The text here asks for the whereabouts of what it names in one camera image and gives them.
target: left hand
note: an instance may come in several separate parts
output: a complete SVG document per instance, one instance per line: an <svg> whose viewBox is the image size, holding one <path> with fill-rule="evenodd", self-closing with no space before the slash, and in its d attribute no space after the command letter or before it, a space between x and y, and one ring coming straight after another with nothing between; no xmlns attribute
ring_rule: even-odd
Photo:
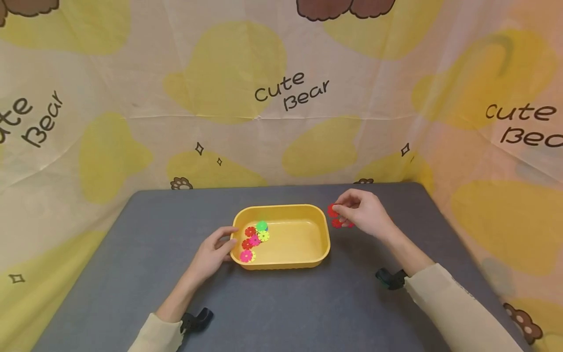
<svg viewBox="0 0 563 352"><path fill-rule="evenodd" d="M184 277L189 279L192 285L199 287L219 269L221 263L231 260L229 253L235 247L236 239L222 238L230 236L231 233L236 231L238 231L237 228L224 226L218 228L202 242L184 274Z"/></svg>

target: sleeve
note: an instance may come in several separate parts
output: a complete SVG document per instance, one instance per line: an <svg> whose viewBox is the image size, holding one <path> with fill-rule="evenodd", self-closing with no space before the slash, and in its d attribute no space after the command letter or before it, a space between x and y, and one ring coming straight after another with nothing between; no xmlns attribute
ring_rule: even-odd
<svg viewBox="0 0 563 352"><path fill-rule="evenodd" d="M440 264L405 278L414 302L454 352L522 352L502 325Z"/></svg>
<svg viewBox="0 0 563 352"><path fill-rule="evenodd" d="M182 322L166 323L151 313L129 352L176 352L182 344Z"/></svg>

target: red gear in hand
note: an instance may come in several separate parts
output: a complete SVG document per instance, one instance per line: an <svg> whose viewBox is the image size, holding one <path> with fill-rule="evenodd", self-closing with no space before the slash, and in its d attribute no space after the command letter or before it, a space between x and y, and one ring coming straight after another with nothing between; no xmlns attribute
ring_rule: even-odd
<svg viewBox="0 0 563 352"><path fill-rule="evenodd" d="M243 249L251 249L254 247L249 238L245 239L241 245L243 246Z"/></svg>
<svg viewBox="0 0 563 352"><path fill-rule="evenodd" d="M256 235L256 228L254 226L250 226L244 231L244 234L246 235L246 237L252 237Z"/></svg>
<svg viewBox="0 0 563 352"><path fill-rule="evenodd" d="M334 209L332 208L333 205L334 205L334 203L332 203L331 205L328 206L328 216L330 216L330 217L339 217L340 214L337 213L336 211L334 211Z"/></svg>
<svg viewBox="0 0 563 352"><path fill-rule="evenodd" d="M332 224L332 227L334 227L335 229L339 229L342 227L342 223L340 222L339 219L332 219L330 223Z"/></svg>

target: yellow tray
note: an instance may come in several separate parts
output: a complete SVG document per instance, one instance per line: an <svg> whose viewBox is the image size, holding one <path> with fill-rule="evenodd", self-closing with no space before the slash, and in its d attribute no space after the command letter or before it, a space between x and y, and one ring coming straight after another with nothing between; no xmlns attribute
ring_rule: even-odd
<svg viewBox="0 0 563 352"><path fill-rule="evenodd" d="M261 220L268 223L270 239L252 248L253 262L241 262L244 231ZM236 215L233 226L239 230L231 235L238 240L231 258L247 270L313 268L330 251L327 218L310 204L249 207Z"/></svg>

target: fabric backdrop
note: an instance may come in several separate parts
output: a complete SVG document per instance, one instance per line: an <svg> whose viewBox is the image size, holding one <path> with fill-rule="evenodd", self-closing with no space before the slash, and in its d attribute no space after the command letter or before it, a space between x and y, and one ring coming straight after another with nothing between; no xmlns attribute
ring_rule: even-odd
<svg viewBox="0 0 563 352"><path fill-rule="evenodd" d="M32 348L138 190L414 180L562 351L562 23L557 0L0 0L0 350Z"/></svg>

